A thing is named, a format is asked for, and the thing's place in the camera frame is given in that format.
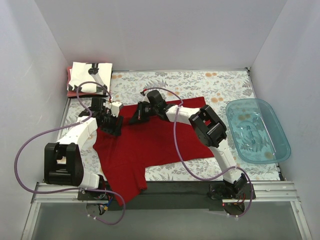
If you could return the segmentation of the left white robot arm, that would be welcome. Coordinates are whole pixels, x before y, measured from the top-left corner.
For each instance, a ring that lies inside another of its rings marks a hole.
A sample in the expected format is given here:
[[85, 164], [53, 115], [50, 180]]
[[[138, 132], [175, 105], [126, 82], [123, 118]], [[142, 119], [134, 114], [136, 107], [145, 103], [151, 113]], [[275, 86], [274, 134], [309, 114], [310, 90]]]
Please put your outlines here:
[[100, 129], [118, 137], [124, 117], [120, 110], [124, 105], [119, 101], [108, 101], [94, 97], [91, 106], [77, 118], [77, 125], [66, 135], [44, 148], [44, 182], [50, 185], [79, 187], [89, 190], [95, 200], [106, 196], [103, 177], [84, 169], [81, 149], [93, 132]]

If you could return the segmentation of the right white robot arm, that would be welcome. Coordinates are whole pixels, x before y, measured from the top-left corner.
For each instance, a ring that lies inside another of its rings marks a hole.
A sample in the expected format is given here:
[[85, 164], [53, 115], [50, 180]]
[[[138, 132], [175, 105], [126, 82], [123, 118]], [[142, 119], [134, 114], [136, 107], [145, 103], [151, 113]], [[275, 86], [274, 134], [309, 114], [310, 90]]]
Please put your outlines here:
[[223, 185], [211, 190], [211, 196], [216, 199], [231, 198], [243, 203], [248, 186], [248, 178], [241, 170], [230, 151], [227, 141], [227, 127], [215, 111], [209, 106], [190, 108], [182, 103], [167, 103], [156, 88], [144, 89], [141, 94], [143, 101], [137, 108], [129, 123], [140, 124], [149, 121], [150, 117], [158, 116], [161, 120], [192, 126], [200, 142], [213, 153], [223, 178]]

